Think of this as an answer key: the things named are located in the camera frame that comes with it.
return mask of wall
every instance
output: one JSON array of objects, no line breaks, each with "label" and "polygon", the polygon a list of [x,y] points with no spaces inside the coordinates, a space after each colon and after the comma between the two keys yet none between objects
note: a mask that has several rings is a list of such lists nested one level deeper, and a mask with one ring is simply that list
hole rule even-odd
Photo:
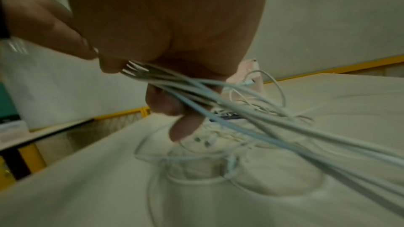
[{"label": "wall", "polygon": [[276,78],[404,54],[402,0],[267,0],[246,58]]},{"label": "wall", "polygon": [[[67,0],[58,0],[67,5]],[[30,129],[145,106],[146,84],[103,74],[98,61],[27,43],[29,54],[2,47],[0,69],[18,112]]]}]

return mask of hand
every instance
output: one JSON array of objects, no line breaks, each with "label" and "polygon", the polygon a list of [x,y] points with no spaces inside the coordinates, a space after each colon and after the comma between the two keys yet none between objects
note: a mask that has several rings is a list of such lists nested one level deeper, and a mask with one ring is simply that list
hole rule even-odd
[{"label": "hand", "polygon": [[[190,77],[225,80],[248,50],[265,0],[69,0],[80,31],[100,51],[101,69],[116,73],[127,60],[151,62]],[[149,85],[153,112],[181,115],[173,141],[204,117]]]},{"label": "hand", "polygon": [[53,0],[2,0],[12,36],[83,59],[97,57],[73,22],[70,11]]}]

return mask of bundle of cables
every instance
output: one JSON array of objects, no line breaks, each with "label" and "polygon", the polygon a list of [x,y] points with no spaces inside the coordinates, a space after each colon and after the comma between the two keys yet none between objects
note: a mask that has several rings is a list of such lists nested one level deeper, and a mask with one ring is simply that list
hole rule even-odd
[{"label": "bundle of cables", "polygon": [[[231,129],[237,132],[237,134],[243,135],[243,138],[251,138],[250,140],[246,139],[244,143],[238,143],[236,147],[248,145],[252,140],[260,140],[278,148],[292,151],[325,174],[332,176],[339,182],[361,193],[385,209],[390,210],[391,212],[396,213],[404,218],[404,209],[401,206],[364,187],[363,185],[359,184],[357,180],[374,185],[404,198],[404,189],[402,187],[383,179],[361,173],[354,169],[341,166],[340,164],[335,163],[333,160],[314,153],[296,143],[285,141],[285,139],[282,139],[277,132],[273,131],[272,127],[295,132],[302,136],[308,137],[309,139],[320,140],[322,143],[330,143],[334,146],[344,148],[345,150],[362,154],[365,157],[374,158],[376,160],[395,165],[399,168],[404,168],[404,153],[367,141],[316,130],[309,125],[305,125],[299,120],[310,122],[311,119],[302,115],[293,115],[288,112],[286,109],[285,95],[280,89],[279,84],[269,74],[265,73],[280,89],[283,101],[282,105],[280,106],[273,100],[266,98],[263,95],[244,86],[210,79],[193,79],[152,64],[130,62],[122,71],[122,74],[132,79],[147,82],[159,87],[182,101],[190,108],[206,116],[209,120],[214,121],[216,124],[219,124],[222,127],[225,127],[226,130]],[[242,104],[224,99],[220,94],[211,90],[209,86],[222,86],[225,89],[227,88],[230,90],[230,99],[232,92],[235,92],[236,94],[240,95],[240,102]],[[268,108],[250,103],[244,95],[254,97],[256,101],[266,104]],[[206,109],[207,106],[236,113],[238,116],[249,122],[250,125],[254,126],[254,129],[246,129],[240,125],[237,125],[235,122],[224,120],[217,114],[208,111]],[[135,152],[135,155],[136,158],[140,160],[158,160],[160,162],[171,163],[179,161],[225,158],[228,164],[227,172],[224,174],[223,178],[231,179],[234,176],[234,172],[231,170],[235,165],[235,157],[234,154],[232,154],[232,151],[236,147],[210,154],[207,153],[186,156],[140,155],[138,150]]]}]

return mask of tangled cable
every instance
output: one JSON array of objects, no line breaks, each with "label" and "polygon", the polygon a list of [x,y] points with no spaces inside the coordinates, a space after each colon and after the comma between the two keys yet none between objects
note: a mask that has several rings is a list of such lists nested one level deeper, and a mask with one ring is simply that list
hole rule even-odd
[{"label": "tangled cable", "polygon": [[[370,200],[378,203],[382,207],[396,213],[404,218],[404,209],[393,202],[381,197],[368,188],[360,185],[354,177],[361,181],[365,181],[369,184],[382,188],[388,192],[396,194],[404,198],[404,189],[391,182],[382,180],[371,175],[363,174],[356,170],[341,166],[332,160],[316,154],[306,148],[303,148],[297,144],[283,141],[282,138],[268,125],[283,128],[292,132],[299,133],[310,139],[318,139],[323,143],[330,143],[338,147],[344,148],[348,151],[352,151],[358,154],[362,154],[365,157],[377,159],[379,161],[387,162],[391,165],[395,165],[399,168],[404,168],[404,153],[392,150],[388,147],[377,145],[363,140],[353,139],[340,135],[331,134],[317,130],[311,126],[304,125],[297,120],[309,118],[299,115],[293,115],[286,109],[286,98],[279,86],[282,95],[282,105],[279,106],[273,100],[262,96],[261,94],[254,92],[246,87],[229,84],[222,81],[210,80],[210,79],[192,79],[182,74],[176,73],[171,70],[167,70],[151,64],[130,62],[127,67],[122,71],[122,74],[139,81],[148,82],[156,87],[163,89],[170,93],[187,106],[191,107],[195,111],[203,114],[208,119],[220,124],[223,127],[236,131],[238,134],[243,134],[253,138],[254,140],[260,140],[272,144],[276,147],[290,150],[300,157],[307,160],[313,166],[321,170],[322,172],[334,177],[341,183],[349,186],[351,189],[361,193]],[[220,94],[211,90],[208,86],[222,86],[228,88],[230,91],[234,91],[242,96],[242,102],[244,104],[238,104],[236,102],[224,99]],[[268,105],[268,108],[263,108],[259,105],[251,104],[244,95],[254,97],[255,100]],[[231,111],[239,115],[241,118],[247,120],[250,124],[254,125],[255,130],[246,129],[236,125],[233,122],[229,122],[219,117],[218,115],[206,110],[205,106],[212,106],[215,108],[221,108],[227,111]],[[144,161],[158,160],[161,162],[179,162],[179,161],[195,161],[201,159],[219,159],[226,158],[230,161],[230,166],[234,166],[234,158],[231,158],[231,150],[223,150],[213,154],[195,154],[191,156],[154,156],[154,155],[140,155],[139,148],[144,143],[142,142],[135,151],[136,158]]]}]

